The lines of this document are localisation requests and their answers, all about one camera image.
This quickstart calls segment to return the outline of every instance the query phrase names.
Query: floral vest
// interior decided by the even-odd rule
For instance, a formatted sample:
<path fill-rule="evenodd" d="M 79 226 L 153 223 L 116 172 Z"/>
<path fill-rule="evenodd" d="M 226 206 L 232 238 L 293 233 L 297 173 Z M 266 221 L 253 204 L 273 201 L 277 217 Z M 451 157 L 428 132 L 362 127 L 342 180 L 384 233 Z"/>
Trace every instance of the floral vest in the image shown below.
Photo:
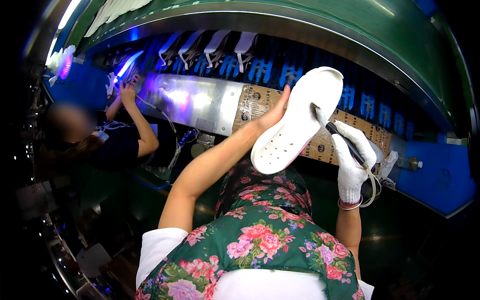
<path fill-rule="evenodd" d="M 135 300 L 210 300 L 221 276 L 243 268 L 316 273 L 328 299 L 364 299 L 352 254 L 314 224 L 304 186 L 291 169 L 264 175 L 249 160 L 234 166 L 217 218 L 169 253 L 140 284 Z"/>

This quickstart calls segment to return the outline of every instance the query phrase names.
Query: worker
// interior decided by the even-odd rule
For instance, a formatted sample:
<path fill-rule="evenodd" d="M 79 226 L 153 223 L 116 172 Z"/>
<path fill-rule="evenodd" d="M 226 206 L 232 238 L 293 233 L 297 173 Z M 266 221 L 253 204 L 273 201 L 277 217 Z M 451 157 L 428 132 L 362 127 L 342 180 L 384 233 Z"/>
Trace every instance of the worker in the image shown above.
<path fill-rule="evenodd" d="M 143 235 L 136 300 L 370 298 L 373 287 L 360 280 L 358 261 L 367 172 L 345 141 L 332 136 L 339 161 L 336 238 L 312 221 L 310 195 L 291 167 L 264 175 L 242 159 L 280 121 L 289 94 L 286 86 L 272 109 L 179 175 L 158 229 Z M 364 134 L 336 125 L 373 166 L 376 156 Z M 195 201 L 225 173 L 216 218 L 192 230 Z"/>
<path fill-rule="evenodd" d="M 166 167 L 176 150 L 176 134 L 149 124 L 135 104 L 139 76 L 124 84 L 104 115 L 94 120 L 84 109 L 67 103 L 54 103 L 47 113 L 47 144 L 54 144 L 55 157 L 83 159 L 103 171 L 119 171 L 141 164 Z M 114 120 L 121 106 L 133 124 Z"/>

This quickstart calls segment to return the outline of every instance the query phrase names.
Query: white glove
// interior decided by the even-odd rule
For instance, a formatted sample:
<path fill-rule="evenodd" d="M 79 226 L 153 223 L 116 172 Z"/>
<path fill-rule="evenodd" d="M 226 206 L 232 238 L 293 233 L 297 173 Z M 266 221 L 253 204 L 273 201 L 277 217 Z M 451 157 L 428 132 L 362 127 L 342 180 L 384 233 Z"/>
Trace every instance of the white glove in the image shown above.
<path fill-rule="evenodd" d="M 105 88 L 107 88 L 107 97 L 113 95 L 113 87 L 115 86 L 113 83 L 113 80 L 115 79 L 115 73 L 111 72 L 110 74 L 107 75 L 108 77 L 108 84 L 105 85 Z"/>
<path fill-rule="evenodd" d="M 335 126 L 338 132 L 357 147 L 358 152 L 371 169 L 377 160 L 377 156 L 363 132 L 337 120 Z M 340 135 L 332 134 L 332 140 L 338 156 L 338 193 L 340 199 L 345 203 L 355 204 L 360 200 L 361 185 L 368 178 L 367 170 L 353 158 L 348 150 L 347 143 Z"/>

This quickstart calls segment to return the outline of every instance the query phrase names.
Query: plastic bottle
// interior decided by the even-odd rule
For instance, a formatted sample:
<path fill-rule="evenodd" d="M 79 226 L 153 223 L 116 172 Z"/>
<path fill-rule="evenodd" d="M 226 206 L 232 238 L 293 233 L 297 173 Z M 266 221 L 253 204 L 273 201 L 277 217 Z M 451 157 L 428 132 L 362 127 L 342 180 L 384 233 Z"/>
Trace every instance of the plastic bottle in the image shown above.
<path fill-rule="evenodd" d="M 412 157 L 399 157 L 396 161 L 397 166 L 405 169 L 416 170 L 418 168 L 423 167 L 423 162 L 418 160 L 418 158 Z"/>

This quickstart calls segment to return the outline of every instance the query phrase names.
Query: silver bangle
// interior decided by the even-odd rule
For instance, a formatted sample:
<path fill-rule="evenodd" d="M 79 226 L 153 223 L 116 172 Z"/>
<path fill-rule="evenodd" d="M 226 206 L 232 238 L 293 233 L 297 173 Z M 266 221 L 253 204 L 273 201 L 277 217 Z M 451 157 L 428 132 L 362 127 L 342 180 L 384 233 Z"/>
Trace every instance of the silver bangle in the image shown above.
<path fill-rule="evenodd" d="M 355 209 L 355 208 L 359 207 L 359 206 L 362 204 L 362 202 L 363 202 L 363 196 L 362 196 L 362 194 L 360 194 L 360 201 L 359 201 L 359 203 L 358 203 L 357 205 L 355 205 L 354 207 L 350 207 L 350 208 L 343 208 L 343 207 L 341 207 L 341 206 L 340 206 L 340 201 L 341 201 L 341 200 L 340 200 L 340 198 L 339 198 L 338 201 L 337 201 L 337 203 L 336 203 L 336 204 L 338 205 L 338 208 L 341 208 L 341 209 L 343 209 L 343 210 L 352 210 L 352 209 Z"/>

